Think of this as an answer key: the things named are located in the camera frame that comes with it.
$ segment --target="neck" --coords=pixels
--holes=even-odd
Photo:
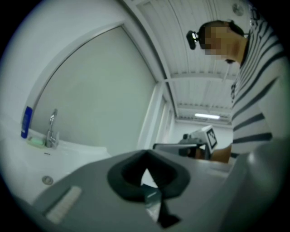
[[[236,45],[234,45],[234,47],[236,46],[238,48],[238,49],[234,49],[236,50],[234,53],[234,59],[239,64],[241,64],[243,61],[247,42],[248,42],[248,39],[241,37],[241,39],[236,42]]]

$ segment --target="ceiling light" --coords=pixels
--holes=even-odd
[[[194,116],[196,117],[201,117],[201,118],[211,118],[211,119],[219,119],[219,115],[211,115],[211,114],[195,114]]]

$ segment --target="ceiling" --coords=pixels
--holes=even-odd
[[[245,33],[250,28],[248,3],[241,0],[124,0],[138,18],[143,18],[157,40],[169,74],[167,80],[177,106],[177,119],[231,126],[231,85],[239,66],[205,55],[199,46],[191,50],[186,40],[189,30],[211,20],[234,20]],[[237,16],[236,3],[243,8]],[[220,119],[198,119],[195,113],[219,115]]]

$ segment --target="blue bottle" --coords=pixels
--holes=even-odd
[[[32,109],[28,106],[26,107],[24,117],[22,120],[21,137],[26,139],[28,135],[28,129],[30,125],[30,120],[32,116]]]

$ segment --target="sink drain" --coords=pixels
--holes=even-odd
[[[44,176],[42,177],[42,182],[46,185],[53,184],[53,179],[50,176]]]

